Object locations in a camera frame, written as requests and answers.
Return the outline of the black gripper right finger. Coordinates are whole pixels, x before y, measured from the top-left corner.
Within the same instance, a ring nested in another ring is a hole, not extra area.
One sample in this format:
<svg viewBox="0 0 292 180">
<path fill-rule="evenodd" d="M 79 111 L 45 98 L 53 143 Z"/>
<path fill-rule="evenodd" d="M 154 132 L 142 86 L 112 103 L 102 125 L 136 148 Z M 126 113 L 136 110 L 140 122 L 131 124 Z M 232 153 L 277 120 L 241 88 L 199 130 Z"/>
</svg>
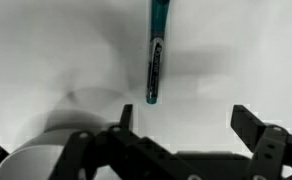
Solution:
<svg viewBox="0 0 292 180">
<path fill-rule="evenodd" d="M 292 180 L 292 134 L 234 105 L 231 128 L 253 153 L 244 180 Z"/>
</svg>

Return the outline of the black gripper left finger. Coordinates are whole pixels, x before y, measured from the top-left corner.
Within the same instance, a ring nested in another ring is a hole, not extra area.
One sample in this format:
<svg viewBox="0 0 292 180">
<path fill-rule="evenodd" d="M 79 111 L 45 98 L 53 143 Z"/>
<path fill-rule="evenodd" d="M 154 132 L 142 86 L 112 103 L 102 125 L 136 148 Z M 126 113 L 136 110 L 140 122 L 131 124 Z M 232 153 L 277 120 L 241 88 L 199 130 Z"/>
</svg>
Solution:
<svg viewBox="0 0 292 180">
<path fill-rule="evenodd" d="M 126 104 L 120 121 L 98 135 L 73 133 L 48 180 L 93 180 L 110 166 L 122 180 L 198 180 L 200 174 L 181 158 L 130 128 L 133 105 Z"/>
</svg>

